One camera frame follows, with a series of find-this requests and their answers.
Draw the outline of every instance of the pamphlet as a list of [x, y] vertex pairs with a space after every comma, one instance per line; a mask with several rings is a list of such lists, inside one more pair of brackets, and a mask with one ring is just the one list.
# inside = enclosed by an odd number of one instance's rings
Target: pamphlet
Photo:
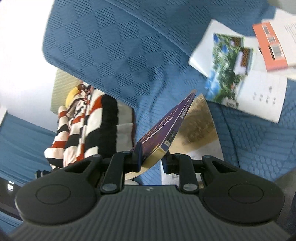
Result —
[[243, 38], [214, 34], [206, 99], [278, 123], [287, 78], [252, 70], [253, 49]]

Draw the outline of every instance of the blue seat upholstery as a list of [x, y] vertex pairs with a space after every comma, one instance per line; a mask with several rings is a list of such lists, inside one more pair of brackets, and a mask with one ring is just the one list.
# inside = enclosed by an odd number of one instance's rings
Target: blue seat upholstery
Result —
[[[250, 36], [274, 11], [266, 0], [56, 0], [43, 53], [131, 105], [139, 140], [192, 89], [205, 92], [205, 78], [187, 62], [211, 19]], [[279, 124], [209, 103], [226, 161], [270, 180], [296, 166], [295, 87], [289, 81]], [[159, 184], [159, 164], [149, 171], [143, 183]]]

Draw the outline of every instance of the book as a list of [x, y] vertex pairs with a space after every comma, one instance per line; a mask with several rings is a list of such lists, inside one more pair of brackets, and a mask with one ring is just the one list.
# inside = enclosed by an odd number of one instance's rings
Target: book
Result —
[[126, 180], [144, 173], [164, 157], [195, 98], [195, 93], [196, 90], [193, 90], [139, 140], [143, 147], [144, 162], [141, 171], [127, 173], [125, 176]]
[[[204, 155], [211, 155], [223, 160], [215, 124], [202, 94], [194, 99], [169, 152], [189, 155], [191, 159], [195, 160], [201, 160]], [[197, 173], [196, 176], [197, 180], [201, 182], [200, 174]], [[166, 175], [161, 169], [161, 180], [163, 185], [178, 186], [179, 176], [176, 174]]]
[[296, 67], [296, 16], [253, 25], [267, 71]]
[[235, 45], [233, 36], [214, 34], [213, 39], [206, 99], [278, 123], [287, 78], [253, 70], [252, 49]]

